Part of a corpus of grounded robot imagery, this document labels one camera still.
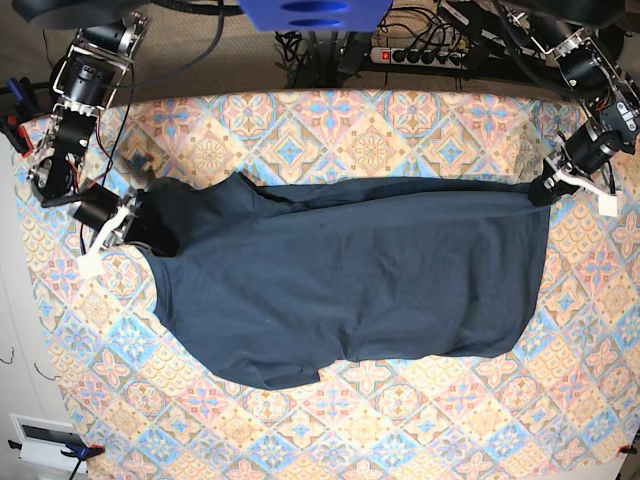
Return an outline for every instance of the tiled pattern fabric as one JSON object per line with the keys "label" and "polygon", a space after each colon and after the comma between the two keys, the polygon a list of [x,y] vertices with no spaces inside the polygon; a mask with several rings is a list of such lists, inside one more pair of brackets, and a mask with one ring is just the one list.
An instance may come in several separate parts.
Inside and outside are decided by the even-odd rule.
{"label": "tiled pattern fabric", "polygon": [[[107,149],[122,114],[102,119]],[[123,192],[140,181],[133,170],[148,168],[197,187],[236,170],[266,184],[387,175],[517,182],[537,173],[558,130],[583,121],[574,106],[462,94],[167,100],[132,109],[124,160],[107,186]],[[30,125],[34,143],[44,127]],[[92,143],[85,173],[104,164]],[[640,159],[620,155],[615,167],[618,218],[599,216],[585,193],[553,207],[538,310],[512,352],[341,361],[316,385],[265,392],[211,375],[167,333],[135,249],[104,253],[105,275],[83,281],[78,224],[64,209],[39,207],[27,161],[16,156],[53,368],[80,434],[106,447],[90,462],[92,477],[504,480],[611,460],[640,422]]]}

